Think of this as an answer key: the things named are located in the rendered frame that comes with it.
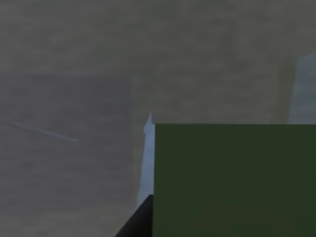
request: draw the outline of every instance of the white line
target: white line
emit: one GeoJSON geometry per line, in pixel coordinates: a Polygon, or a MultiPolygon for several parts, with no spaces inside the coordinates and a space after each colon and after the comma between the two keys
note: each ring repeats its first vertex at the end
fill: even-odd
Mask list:
{"type": "Polygon", "coordinates": [[[10,122],[10,124],[12,124],[14,126],[17,126],[17,127],[20,127],[22,129],[35,131],[35,132],[38,132],[38,133],[41,133],[41,134],[45,134],[45,135],[48,135],[48,136],[64,139],[64,140],[67,140],[67,141],[70,141],[70,142],[79,142],[79,140],[76,139],[76,138],[68,137],[66,135],[59,134],[59,133],[52,132],[52,131],[48,131],[48,130],[45,130],[45,129],[42,129],[42,128],[33,127],[33,126],[30,126],[30,125],[25,125],[25,124],[22,124],[22,123],[19,123],[19,122],[10,122]]]}

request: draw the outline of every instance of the black object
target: black object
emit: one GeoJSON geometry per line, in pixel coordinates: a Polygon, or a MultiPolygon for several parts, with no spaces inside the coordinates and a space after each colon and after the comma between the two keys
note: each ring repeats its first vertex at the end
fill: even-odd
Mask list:
{"type": "Polygon", "coordinates": [[[149,195],[115,237],[152,237],[153,199],[153,195],[149,195]]]}

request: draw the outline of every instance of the green panel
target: green panel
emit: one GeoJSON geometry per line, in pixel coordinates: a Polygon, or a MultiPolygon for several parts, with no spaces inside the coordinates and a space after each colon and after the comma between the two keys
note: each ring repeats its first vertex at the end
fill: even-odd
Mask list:
{"type": "Polygon", "coordinates": [[[157,124],[155,237],[314,236],[313,125],[157,124]]]}

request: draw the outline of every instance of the green square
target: green square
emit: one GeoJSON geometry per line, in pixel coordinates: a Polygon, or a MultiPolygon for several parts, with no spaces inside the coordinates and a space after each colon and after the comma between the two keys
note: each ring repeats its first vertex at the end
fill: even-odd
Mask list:
{"type": "Polygon", "coordinates": [[[314,134],[156,124],[154,236],[314,236],[314,134]]]}

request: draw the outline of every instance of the green board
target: green board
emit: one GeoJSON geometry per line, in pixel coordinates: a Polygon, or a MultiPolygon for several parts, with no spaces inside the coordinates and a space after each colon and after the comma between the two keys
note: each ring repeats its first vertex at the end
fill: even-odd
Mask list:
{"type": "Polygon", "coordinates": [[[315,236],[315,134],[156,124],[154,236],[315,236]]]}

